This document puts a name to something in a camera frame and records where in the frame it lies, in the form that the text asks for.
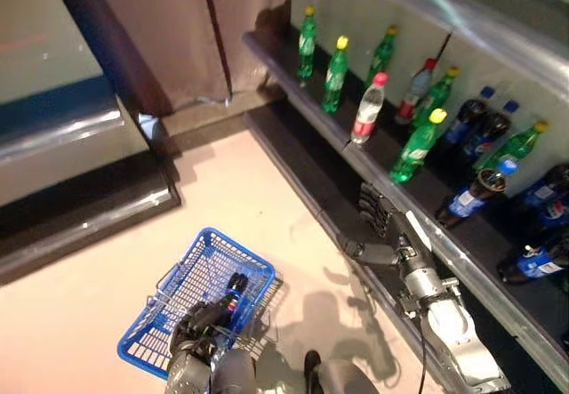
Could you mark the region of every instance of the black cable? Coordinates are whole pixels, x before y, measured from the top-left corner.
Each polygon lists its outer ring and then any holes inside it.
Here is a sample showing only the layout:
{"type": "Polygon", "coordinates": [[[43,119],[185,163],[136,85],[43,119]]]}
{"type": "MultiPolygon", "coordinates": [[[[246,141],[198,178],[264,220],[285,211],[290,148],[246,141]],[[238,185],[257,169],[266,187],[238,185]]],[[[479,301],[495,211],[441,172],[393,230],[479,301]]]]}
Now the black cable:
{"type": "Polygon", "coordinates": [[[421,359],[423,370],[421,372],[421,383],[419,384],[419,394],[421,394],[425,386],[425,377],[427,376],[427,346],[425,345],[425,335],[423,334],[421,322],[419,322],[419,333],[421,334],[421,348],[423,350],[421,359]]]}

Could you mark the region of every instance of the brown curtain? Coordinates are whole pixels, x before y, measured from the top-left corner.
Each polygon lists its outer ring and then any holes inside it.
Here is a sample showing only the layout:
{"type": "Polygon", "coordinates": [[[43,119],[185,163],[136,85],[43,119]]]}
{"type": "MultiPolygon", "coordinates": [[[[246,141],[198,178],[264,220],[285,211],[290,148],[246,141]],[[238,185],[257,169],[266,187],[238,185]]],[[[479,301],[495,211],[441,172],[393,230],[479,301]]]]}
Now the brown curtain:
{"type": "Polygon", "coordinates": [[[157,116],[257,88],[266,71],[241,35],[290,16],[290,0],[64,1],[111,81],[157,116]]]}

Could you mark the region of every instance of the blue label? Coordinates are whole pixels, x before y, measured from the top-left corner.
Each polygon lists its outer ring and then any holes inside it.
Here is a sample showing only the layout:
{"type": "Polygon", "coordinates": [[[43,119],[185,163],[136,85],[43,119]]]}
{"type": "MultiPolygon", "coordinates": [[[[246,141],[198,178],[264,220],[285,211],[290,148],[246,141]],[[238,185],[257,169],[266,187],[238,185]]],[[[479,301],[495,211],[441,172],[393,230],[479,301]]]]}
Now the blue label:
{"type": "Polygon", "coordinates": [[[473,197],[468,189],[463,189],[453,198],[448,209],[461,218],[467,218],[483,205],[484,201],[473,197]]]}
{"type": "Polygon", "coordinates": [[[539,278],[547,276],[552,272],[560,271],[558,267],[551,261],[545,247],[532,249],[526,247],[527,252],[517,258],[517,267],[529,278],[539,278]]]}
{"type": "Polygon", "coordinates": [[[524,193],[524,204],[530,207],[537,207],[543,203],[554,200],[559,197],[545,181],[538,181],[534,183],[525,193],[524,193]]]}
{"type": "Polygon", "coordinates": [[[468,130],[469,125],[466,125],[459,120],[454,120],[451,128],[445,133],[445,139],[451,143],[459,143],[468,130]]]}
{"type": "Polygon", "coordinates": [[[473,135],[462,147],[464,153],[472,158],[478,158],[492,146],[492,141],[479,134],[473,135]]]}
{"type": "Polygon", "coordinates": [[[555,200],[540,211],[539,220],[545,228],[555,228],[569,222],[569,208],[565,200],[555,200]]]}

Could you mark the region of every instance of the green soda bottle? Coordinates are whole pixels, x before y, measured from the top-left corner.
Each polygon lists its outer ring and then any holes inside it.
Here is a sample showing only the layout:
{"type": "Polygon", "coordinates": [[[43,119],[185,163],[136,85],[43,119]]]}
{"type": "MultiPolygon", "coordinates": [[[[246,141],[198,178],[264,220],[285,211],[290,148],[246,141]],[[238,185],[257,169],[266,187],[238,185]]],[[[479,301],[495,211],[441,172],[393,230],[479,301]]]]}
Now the green soda bottle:
{"type": "Polygon", "coordinates": [[[415,111],[415,119],[413,120],[412,128],[416,129],[420,125],[425,125],[429,121],[430,113],[433,109],[440,108],[445,105],[446,100],[451,95],[454,78],[459,75],[459,69],[450,67],[442,80],[433,85],[429,89],[429,93],[415,111]]]}
{"type": "Polygon", "coordinates": [[[298,78],[306,80],[312,75],[314,48],[317,40],[317,25],[314,22],[314,7],[309,5],[304,11],[301,36],[299,38],[299,69],[298,78]]]}
{"type": "Polygon", "coordinates": [[[498,166],[501,160],[509,158],[519,162],[519,160],[526,158],[532,152],[535,142],[539,139],[542,133],[549,129],[549,125],[545,121],[538,121],[530,129],[525,132],[516,134],[508,139],[500,149],[492,154],[486,160],[476,164],[474,168],[479,171],[482,169],[493,169],[498,166]]]}
{"type": "Polygon", "coordinates": [[[348,38],[340,36],[336,43],[336,52],[330,59],[326,73],[324,100],[322,102],[322,108],[326,112],[336,112],[340,103],[341,87],[344,85],[344,77],[348,72],[347,47],[348,38]]]}
{"type": "Polygon", "coordinates": [[[446,118],[446,111],[442,108],[434,109],[425,125],[420,126],[409,138],[403,147],[399,159],[389,173],[393,182],[409,181],[423,164],[423,159],[437,141],[437,129],[446,118]]]}
{"type": "Polygon", "coordinates": [[[365,89],[367,90],[373,83],[373,78],[378,72],[385,72],[391,56],[393,56],[393,51],[395,51],[395,35],[397,34],[397,27],[391,25],[380,45],[375,48],[373,53],[372,65],[370,65],[370,72],[367,74],[367,79],[365,80],[365,89]]]}

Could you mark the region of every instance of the plastic bottle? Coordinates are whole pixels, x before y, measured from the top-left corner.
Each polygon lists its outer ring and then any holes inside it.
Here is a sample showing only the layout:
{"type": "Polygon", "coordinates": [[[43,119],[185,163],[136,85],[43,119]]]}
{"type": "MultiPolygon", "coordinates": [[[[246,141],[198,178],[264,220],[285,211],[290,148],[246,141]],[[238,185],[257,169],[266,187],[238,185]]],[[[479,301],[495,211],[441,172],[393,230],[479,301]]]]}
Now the plastic bottle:
{"type": "Polygon", "coordinates": [[[556,165],[531,187],[512,198],[510,213],[521,214],[531,208],[569,194],[569,163],[556,165]]]}
{"type": "Polygon", "coordinates": [[[304,11],[304,21],[299,37],[299,68],[296,72],[298,78],[306,80],[312,75],[314,49],[317,40],[317,25],[314,22],[314,7],[309,5],[304,11]]]}
{"type": "Polygon", "coordinates": [[[375,48],[372,64],[370,65],[370,71],[368,72],[367,79],[365,80],[366,89],[372,85],[373,79],[378,72],[384,72],[387,70],[389,61],[395,51],[396,35],[397,27],[395,25],[391,25],[386,31],[381,43],[375,48]]]}
{"type": "Polygon", "coordinates": [[[569,267],[569,233],[551,236],[543,245],[526,245],[518,257],[498,264],[498,274],[504,283],[522,285],[569,267]]]}
{"type": "Polygon", "coordinates": [[[409,138],[403,147],[401,155],[395,166],[389,173],[394,182],[401,183],[409,181],[423,164],[423,159],[437,140],[437,128],[446,118],[446,111],[442,108],[433,110],[429,116],[429,121],[420,126],[409,138]]]}
{"type": "Polygon", "coordinates": [[[427,94],[433,78],[433,69],[437,65],[436,59],[427,59],[425,65],[413,79],[395,114],[395,122],[399,125],[408,125],[413,121],[415,106],[427,94]]]}
{"type": "Polygon", "coordinates": [[[368,87],[357,109],[356,121],[352,128],[352,142],[362,144],[370,139],[375,120],[381,111],[385,99],[384,86],[388,81],[385,72],[379,72],[373,78],[373,84],[368,87]]]}
{"type": "Polygon", "coordinates": [[[469,130],[488,112],[488,101],[495,92],[492,87],[485,86],[477,98],[469,99],[462,104],[453,125],[439,141],[442,148],[454,147],[464,139],[469,130]]]}
{"type": "Polygon", "coordinates": [[[569,224],[569,197],[561,197],[538,207],[525,224],[528,237],[538,237],[546,231],[559,229],[569,224]]]}
{"type": "Polygon", "coordinates": [[[429,120],[430,113],[433,109],[440,108],[445,105],[446,100],[451,95],[454,78],[459,75],[459,69],[450,67],[445,76],[429,89],[429,93],[421,101],[419,107],[415,111],[413,119],[413,129],[421,125],[425,125],[429,120]]]}
{"type": "Polygon", "coordinates": [[[344,85],[344,78],[348,72],[348,38],[340,36],[336,43],[336,52],[328,64],[326,73],[325,93],[322,108],[326,112],[336,112],[340,104],[341,88],[344,85]]]}
{"type": "Polygon", "coordinates": [[[476,164],[475,168],[477,170],[486,167],[493,168],[503,158],[512,158],[519,162],[532,152],[540,135],[545,133],[548,129],[549,125],[545,121],[538,121],[525,132],[521,132],[509,138],[508,141],[489,158],[480,164],[476,164]]]}
{"type": "Polygon", "coordinates": [[[466,166],[471,166],[484,154],[505,132],[512,122],[509,117],[517,111],[516,101],[508,101],[502,112],[489,112],[480,123],[470,132],[459,151],[459,157],[466,166]]]}
{"type": "Polygon", "coordinates": [[[437,221],[450,229],[464,221],[482,207],[488,198],[501,194],[506,189],[506,176],[517,170],[515,160],[505,159],[497,169],[484,169],[468,188],[462,189],[456,196],[437,210],[437,221]]]}

